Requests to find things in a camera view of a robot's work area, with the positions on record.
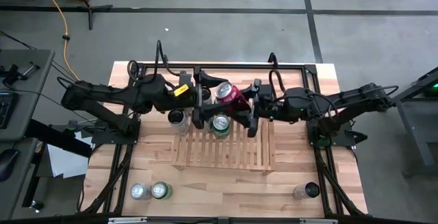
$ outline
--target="wooden slatted rack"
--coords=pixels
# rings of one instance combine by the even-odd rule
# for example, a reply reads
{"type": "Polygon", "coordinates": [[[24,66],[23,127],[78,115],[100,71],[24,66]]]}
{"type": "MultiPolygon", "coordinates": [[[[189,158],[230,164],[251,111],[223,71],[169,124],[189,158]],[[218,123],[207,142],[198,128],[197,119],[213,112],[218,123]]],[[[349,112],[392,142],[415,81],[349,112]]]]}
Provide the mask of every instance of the wooden slatted rack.
{"type": "Polygon", "coordinates": [[[230,134],[216,139],[190,124],[186,136],[175,135],[172,145],[172,165],[183,170],[186,166],[215,169],[246,169],[267,175],[275,169],[274,125],[261,120],[254,138],[247,129],[231,120],[230,134]]]}

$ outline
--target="gray floor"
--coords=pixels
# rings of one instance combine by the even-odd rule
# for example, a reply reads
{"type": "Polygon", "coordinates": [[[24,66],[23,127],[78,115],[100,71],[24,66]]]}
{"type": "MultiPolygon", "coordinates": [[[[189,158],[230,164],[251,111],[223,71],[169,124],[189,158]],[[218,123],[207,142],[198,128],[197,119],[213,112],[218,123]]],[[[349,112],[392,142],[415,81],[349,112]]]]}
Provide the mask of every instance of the gray floor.
{"type": "MultiPolygon", "coordinates": [[[[74,1],[57,0],[61,5],[74,1]]],[[[314,9],[434,10],[436,0],[311,0],[314,9]]],[[[303,0],[92,0],[94,5],[146,8],[291,8],[303,0]]],[[[49,0],[0,0],[0,5],[51,5],[49,0]]],[[[301,14],[96,14],[88,31],[85,14],[67,13],[72,40],[68,59],[78,75],[107,83],[115,60],[153,59],[161,39],[170,60],[264,62],[271,51],[281,62],[315,62],[306,15],[301,14]]],[[[435,68],[438,16],[315,16],[324,63],[334,63],[342,90],[369,82],[401,89],[435,68]]],[[[55,12],[0,12],[0,30],[41,49],[57,52],[62,63],[64,28],[55,12]]],[[[22,48],[0,38],[4,49],[22,48]]],[[[59,101],[63,89],[51,72],[44,94],[59,101]]],[[[74,114],[41,99],[35,118],[65,123],[74,114]]],[[[396,110],[364,114],[355,129],[367,133],[358,146],[359,170],[370,214],[436,223],[436,179],[406,180],[400,171],[418,156],[396,110]]],[[[75,211],[81,178],[48,179],[37,196],[46,203],[38,216],[75,211]]],[[[17,208],[14,218],[35,216],[17,208]]]]}

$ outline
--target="wooden table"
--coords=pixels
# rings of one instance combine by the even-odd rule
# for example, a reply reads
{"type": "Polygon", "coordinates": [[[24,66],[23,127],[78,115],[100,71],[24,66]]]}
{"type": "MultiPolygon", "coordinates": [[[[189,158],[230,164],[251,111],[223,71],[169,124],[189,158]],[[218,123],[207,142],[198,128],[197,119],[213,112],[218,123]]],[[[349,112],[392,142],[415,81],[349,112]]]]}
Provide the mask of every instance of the wooden table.
{"type": "MultiPolygon", "coordinates": [[[[127,62],[115,62],[109,85],[127,85],[127,62]]],[[[339,92],[333,64],[317,64],[321,93],[339,92]]],[[[229,79],[238,88],[248,87],[254,78],[268,83],[269,70],[205,69],[215,77],[229,79]]],[[[301,74],[295,70],[280,71],[286,88],[302,86],[301,74]]],[[[168,81],[177,84],[177,77],[159,70],[168,81]]],[[[121,113],[119,105],[107,104],[113,112],[121,113]]],[[[152,111],[141,116],[142,126],[138,144],[134,147],[123,215],[136,216],[240,216],[240,217],[323,217],[321,198],[296,200],[292,190],[305,182],[318,183],[315,156],[307,141],[305,123],[290,125],[274,122],[275,172],[265,176],[243,170],[192,168],[178,171],[171,166],[174,136],[167,116],[152,111]],[[133,200],[129,189],[134,183],[171,184],[174,194],[167,200],[133,200]]],[[[108,181],[114,145],[103,145],[90,158],[85,179],[87,208],[108,181]]],[[[357,163],[353,154],[341,147],[333,147],[333,157],[340,185],[363,212],[367,212],[357,163]]],[[[327,182],[331,208],[335,211],[333,191],[327,182]]],[[[116,185],[112,208],[116,204],[116,185]]]]}

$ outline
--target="white paper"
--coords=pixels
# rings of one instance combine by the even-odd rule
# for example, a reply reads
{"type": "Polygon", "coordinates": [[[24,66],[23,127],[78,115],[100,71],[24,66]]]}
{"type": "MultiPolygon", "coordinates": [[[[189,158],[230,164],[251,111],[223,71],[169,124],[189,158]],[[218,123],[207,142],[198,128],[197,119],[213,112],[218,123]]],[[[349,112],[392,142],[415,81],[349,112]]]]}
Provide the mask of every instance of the white paper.
{"type": "MultiPolygon", "coordinates": [[[[81,132],[76,132],[75,136],[77,140],[92,147],[92,137],[82,138],[81,132]]],[[[54,177],[63,174],[63,178],[65,179],[87,173],[88,158],[67,152],[51,145],[49,145],[48,148],[54,177]]]]}

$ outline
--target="green soda can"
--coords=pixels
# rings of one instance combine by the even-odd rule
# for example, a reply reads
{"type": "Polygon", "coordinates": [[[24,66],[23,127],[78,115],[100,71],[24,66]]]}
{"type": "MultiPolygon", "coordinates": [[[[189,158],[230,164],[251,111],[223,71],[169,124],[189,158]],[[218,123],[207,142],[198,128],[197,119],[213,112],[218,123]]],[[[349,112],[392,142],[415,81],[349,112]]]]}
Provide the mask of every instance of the green soda can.
{"type": "Polygon", "coordinates": [[[218,115],[213,120],[213,134],[217,139],[225,139],[230,133],[230,120],[225,115],[218,115]]]}
{"type": "Polygon", "coordinates": [[[168,199],[172,193],[172,186],[166,182],[157,182],[152,186],[152,197],[156,199],[168,199]]]}

